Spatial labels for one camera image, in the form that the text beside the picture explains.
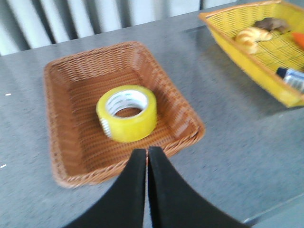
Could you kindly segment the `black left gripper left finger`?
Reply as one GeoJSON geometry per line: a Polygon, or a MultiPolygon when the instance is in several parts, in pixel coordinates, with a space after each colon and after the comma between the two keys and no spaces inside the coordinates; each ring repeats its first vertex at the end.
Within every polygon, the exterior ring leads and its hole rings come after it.
{"type": "Polygon", "coordinates": [[[141,228],[145,205],[146,150],[133,150],[110,189],[66,228],[141,228]]]}

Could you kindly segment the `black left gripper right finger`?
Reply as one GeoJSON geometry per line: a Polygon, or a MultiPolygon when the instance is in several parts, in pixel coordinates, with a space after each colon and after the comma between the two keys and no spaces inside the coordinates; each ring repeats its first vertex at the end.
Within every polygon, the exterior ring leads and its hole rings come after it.
{"type": "Polygon", "coordinates": [[[201,197],[157,146],[148,149],[148,196],[154,228],[247,227],[201,197]]]}

